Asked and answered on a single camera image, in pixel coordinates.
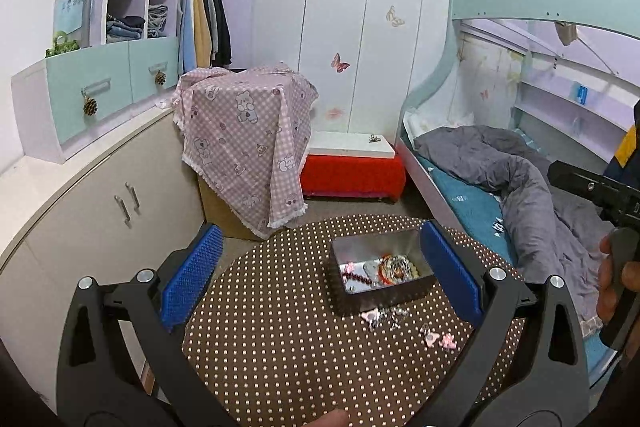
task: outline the brown floor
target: brown floor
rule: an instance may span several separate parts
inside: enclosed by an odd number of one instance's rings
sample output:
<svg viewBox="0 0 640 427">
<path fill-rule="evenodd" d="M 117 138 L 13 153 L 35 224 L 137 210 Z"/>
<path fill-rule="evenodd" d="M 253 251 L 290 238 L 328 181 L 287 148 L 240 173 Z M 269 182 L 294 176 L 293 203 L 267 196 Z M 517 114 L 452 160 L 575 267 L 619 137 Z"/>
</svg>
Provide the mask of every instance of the brown floor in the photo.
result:
<svg viewBox="0 0 640 427">
<path fill-rule="evenodd" d="M 330 217 L 349 216 L 351 214 L 392 214 L 395 216 L 433 217 L 429 207 L 422 199 L 420 192 L 410 178 L 401 198 L 396 203 L 385 203 L 378 200 L 353 200 L 349 198 L 315 198 L 305 199 L 308 204 L 306 214 L 300 217 L 296 225 L 306 225 L 322 221 Z M 214 279 L 230 266 L 238 257 L 255 247 L 255 241 L 225 237 L 222 257 L 214 273 Z"/>
</svg>

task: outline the pink checkered cloth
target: pink checkered cloth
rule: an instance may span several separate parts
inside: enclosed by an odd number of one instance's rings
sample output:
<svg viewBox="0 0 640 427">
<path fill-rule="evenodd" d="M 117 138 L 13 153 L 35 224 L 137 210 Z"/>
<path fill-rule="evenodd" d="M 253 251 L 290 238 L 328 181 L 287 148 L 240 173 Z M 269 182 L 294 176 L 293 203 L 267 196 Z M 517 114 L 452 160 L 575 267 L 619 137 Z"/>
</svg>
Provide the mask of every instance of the pink checkered cloth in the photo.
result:
<svg viewBox="0 0 640 427">
<path fill-rule="evenodd" d="M 282 62 L 242 73 L 198 68 L 178 81 L 172 103 L 182 160 L 258 237 L 306 211 L 300 172 L 317 97 Z"/>
</svg>

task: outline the gray blanket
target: gray blanket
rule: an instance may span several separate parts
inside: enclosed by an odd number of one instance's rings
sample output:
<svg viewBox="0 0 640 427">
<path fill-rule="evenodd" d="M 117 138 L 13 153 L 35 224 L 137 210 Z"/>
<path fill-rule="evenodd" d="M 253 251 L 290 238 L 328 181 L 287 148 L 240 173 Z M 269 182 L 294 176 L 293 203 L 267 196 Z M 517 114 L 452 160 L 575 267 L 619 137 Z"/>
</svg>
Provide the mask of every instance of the gray blanket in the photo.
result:
<svg viewBox="0 0 640 427">
<path fill-rule="evenodd" d="M 500 194 L 504 224 L 529 282 L 561 275 L 583 322 L 593 330 L 601 238 L 612 230 L 590 201 L 550 187 L 550 164 L 516 133 L 487 126 L 441 127 L 415 140 L 416 150 L 462 181 Z"/>
</svg>

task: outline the silver screw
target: silver screw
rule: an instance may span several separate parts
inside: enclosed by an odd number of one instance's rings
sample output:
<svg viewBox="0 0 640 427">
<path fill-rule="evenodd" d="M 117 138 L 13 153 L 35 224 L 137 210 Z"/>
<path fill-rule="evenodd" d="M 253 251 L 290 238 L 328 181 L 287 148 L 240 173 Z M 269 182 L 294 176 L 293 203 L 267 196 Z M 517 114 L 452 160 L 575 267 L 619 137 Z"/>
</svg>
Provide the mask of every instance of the silver screw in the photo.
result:
<svg viewBox="0 0 640 427">
<path fill-rule="evenodd" d="M 78 281 L 78 287 L 81 290 L 86 290 L 94 283 L 94 280 L 91 277 L 82 277 L 81 280 Z"/>
<path fill-rule="evenodd" d="M 491 276 L 491 279 L 495 279 L 497 281 L 502 281 L 507 277 L 507 273 L 498 266 L 494 266 L 489 270 L 489 275 Z"/>
<path fill-rule="evenodd" d="M 138 275 L 136 275 L 136 279 L 138 279 L 138 282 L 149 282 L 153 278 L 154 271 L 148 269 L 140 270 L 138 272 Z"/>
<path fill-rule="evenodd" d="M 562 279 L 562 277 L 560 277 L 559 275 L 552 275 L 551 284 L 556 288 L 561 288 L 562 286 L 564 286 L 564 279 Z"/>
</svg>

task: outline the hanging pine cone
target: hanging pine cone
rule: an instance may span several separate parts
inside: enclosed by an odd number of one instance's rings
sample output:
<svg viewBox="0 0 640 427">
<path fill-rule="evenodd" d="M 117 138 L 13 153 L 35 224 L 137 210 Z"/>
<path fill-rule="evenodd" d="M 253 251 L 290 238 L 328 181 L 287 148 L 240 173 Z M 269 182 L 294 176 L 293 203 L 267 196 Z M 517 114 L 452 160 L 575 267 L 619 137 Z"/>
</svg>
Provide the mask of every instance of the hanging pine cone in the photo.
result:
<svg viewBox="0 0 640 427">
<path fill-rule="evenodd" d="M 156 84 L 158 86 L 164 86 L 165 82 L 166 82 L 166 75 L 162 73 L 162 71 L 158 71 L 158 73 L 156 73 Z"/>
<path fill-rule="evenodd" d="M 98 112 L 98 103 L 95 101 L 95 98 L 90 98 L 88 96 L 84 97 L 84 106 L 82 107 L 82 111 L 87 116 L 93 116 Z"/>
</svg>

